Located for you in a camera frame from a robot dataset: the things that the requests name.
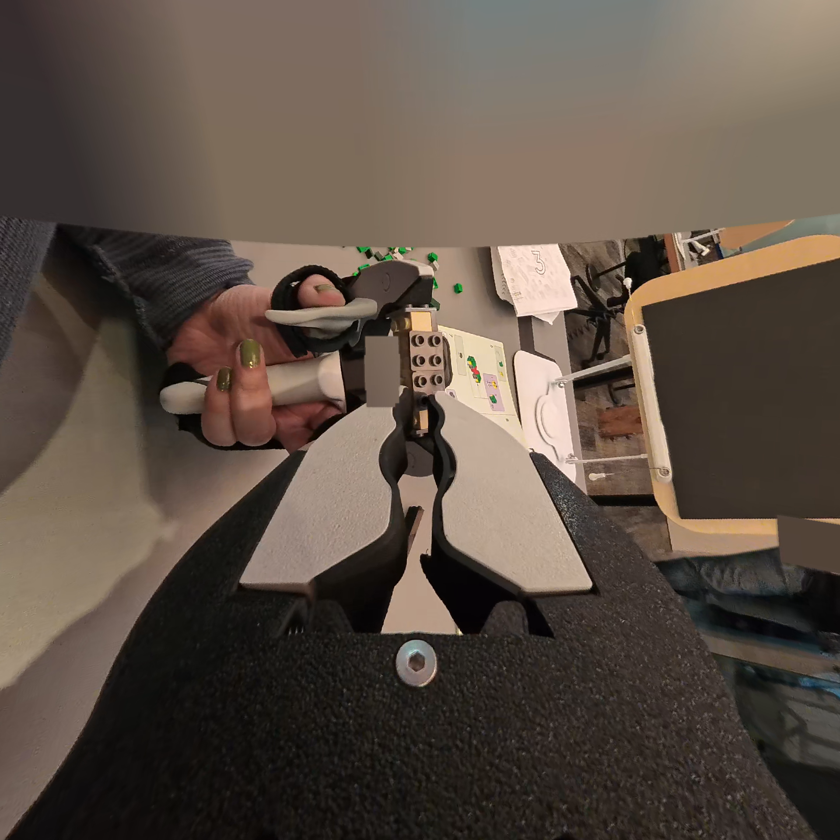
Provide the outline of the grey and tan brick assembly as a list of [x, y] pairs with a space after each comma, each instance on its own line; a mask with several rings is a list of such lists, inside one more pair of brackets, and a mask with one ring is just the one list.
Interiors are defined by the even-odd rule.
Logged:
[[438, 327], [435, 308], [406, 307], [391, 316], [400, 359], [400, 406], [406, 409], [406, 434], [419, 440], [429, 433], [433, 395], [452, 382], [448, 340]]

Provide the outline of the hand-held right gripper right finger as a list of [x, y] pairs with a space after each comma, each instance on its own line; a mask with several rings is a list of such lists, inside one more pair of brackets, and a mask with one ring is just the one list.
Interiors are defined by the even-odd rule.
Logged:
[[593, 582], [531, 452], [446, 392], [429, 412], [437, 490], [427, 580], [463, 634], [551, 634], [539, 602]]

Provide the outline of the person's left hand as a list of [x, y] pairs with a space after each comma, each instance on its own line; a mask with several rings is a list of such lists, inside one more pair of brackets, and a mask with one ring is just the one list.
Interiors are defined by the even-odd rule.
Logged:
[[271, 296], [268, 288], [245, 285], [220, 292], [183, 323], [167, 352], [170, 364], [188, 364], [211, 378], [201, 417], [210, 445], [278, 442], [292, 453], [342, 414], [330, 402], [273, 405], [267, 367], [299, 358], [265, 317]]

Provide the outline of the white printed paper bag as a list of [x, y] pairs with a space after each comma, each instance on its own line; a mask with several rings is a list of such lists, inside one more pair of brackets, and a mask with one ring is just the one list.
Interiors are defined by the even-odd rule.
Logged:
[[577, 308], [559, 245], [493, 246], [490, 257], [498, 297], [513, 306], [518, 318], [553, 324], [562, 312]]

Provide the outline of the person's left forearm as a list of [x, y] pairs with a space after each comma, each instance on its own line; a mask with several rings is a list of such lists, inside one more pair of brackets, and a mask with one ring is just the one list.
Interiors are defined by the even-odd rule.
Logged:
[[253, 283], [253, 263], [224, 239], [75, 225], [60, 225], [57, 231], [100, 279], [131, 302], [140, 327], [161, 350], [205, 303]]

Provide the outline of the person's grey sweater body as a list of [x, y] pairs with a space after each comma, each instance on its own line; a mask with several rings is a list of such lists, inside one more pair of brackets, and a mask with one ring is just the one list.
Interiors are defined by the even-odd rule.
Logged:
[[55, 223], [1, 217], [1, 361], [55, 234]]

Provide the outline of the black tablet with tan frame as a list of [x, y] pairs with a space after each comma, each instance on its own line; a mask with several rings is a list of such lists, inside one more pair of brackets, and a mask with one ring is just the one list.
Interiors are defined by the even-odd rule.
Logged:
[[839, 239], [655, 278], [626, 334], [654, 498], [704, 534], [838, 524]]

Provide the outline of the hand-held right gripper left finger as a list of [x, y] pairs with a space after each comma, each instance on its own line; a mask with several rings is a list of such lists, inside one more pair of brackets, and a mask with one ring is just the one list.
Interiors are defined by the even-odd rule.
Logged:
[[406, 568], [405, 469], [399, 406], [343, 417], [303, 454], [240, 584], [336, 602], [354, 631], [378, 634]]

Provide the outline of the pile of small green bricks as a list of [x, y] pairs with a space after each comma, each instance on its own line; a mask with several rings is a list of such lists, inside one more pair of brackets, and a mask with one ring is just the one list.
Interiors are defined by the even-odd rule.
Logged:
[[373, 293], [392, 291], [392, 262], [397, 260], [412, 260], [430, 265], [434, 269], [434, 290], [447, 289], [452, 294], [462, 297], [467, 289], [467, 280], [463, 279], [457, 269], [455, 272], [442, 272], [444, 263], [447, 264], [447, 269], [451, 266], [439, 251], [413, 246], [359, 246], [356, 249], [363, 261], [346, 280], [351, 287], [358, 288], [357, 295], [360, 295], [362, 290]]

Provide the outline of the black office chair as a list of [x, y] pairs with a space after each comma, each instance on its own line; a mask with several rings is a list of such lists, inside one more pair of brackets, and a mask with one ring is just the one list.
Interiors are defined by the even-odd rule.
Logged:
[[596, 282], [606, 275], [626, 268], [628, 262], [630, 262], [630, 258], [627, 257], [619, 264], [602, 270], [595, 270], [589, 264], [585, 267], [584, 276], [573, 275], [571, 277], [573, 287], [578, 287], [583, 292], [589, 305], [583, 308], [574, 308], [570, 312], [585, 318], [587, 324], [595, 330], [591, 354], [581, 363], [585, 370], [594, 366], [595, 363], [604, 361], [605, 357], [612, 351], [613, 324], [618, 316], [624, 313], [633, 285], [633, 279], [630, 276], [623, 276], [620, 278], [620, 294], [602, 299], [596, 292]]

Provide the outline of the dark blue cloth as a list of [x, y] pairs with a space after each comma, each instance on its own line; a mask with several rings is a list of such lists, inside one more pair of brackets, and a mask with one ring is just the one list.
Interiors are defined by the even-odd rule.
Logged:
[[837, 574], [783, 563], [778, 548], [656, 564], [702, 627], [839, 652]]

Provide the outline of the green instruction booklet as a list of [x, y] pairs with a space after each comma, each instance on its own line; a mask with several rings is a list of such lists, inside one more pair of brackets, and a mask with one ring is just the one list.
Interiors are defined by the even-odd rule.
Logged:
[[446, 393], [526, 445], [503, 344], [444, 325], [440, 331], [449, 353]]

